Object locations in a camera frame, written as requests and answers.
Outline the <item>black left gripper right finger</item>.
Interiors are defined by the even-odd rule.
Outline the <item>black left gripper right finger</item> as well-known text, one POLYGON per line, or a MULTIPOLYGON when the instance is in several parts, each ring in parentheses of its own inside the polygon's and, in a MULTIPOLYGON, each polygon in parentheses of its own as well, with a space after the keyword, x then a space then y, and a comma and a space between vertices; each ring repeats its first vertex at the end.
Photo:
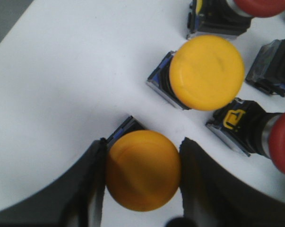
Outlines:
POLYGON ((285 203, 236 178, 194 140, 180 145, 183 215, 199 227, 285 227, 285 203))

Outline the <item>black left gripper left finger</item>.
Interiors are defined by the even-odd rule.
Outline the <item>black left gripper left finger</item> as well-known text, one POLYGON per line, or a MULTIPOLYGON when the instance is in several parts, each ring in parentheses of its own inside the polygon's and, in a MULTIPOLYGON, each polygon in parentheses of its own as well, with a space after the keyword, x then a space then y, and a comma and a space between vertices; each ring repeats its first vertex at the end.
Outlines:
POLYGON ((62 176, 21 202, 0 211, 0 227, 99 227, 104 199, 107 140, 95 140, 62 176))

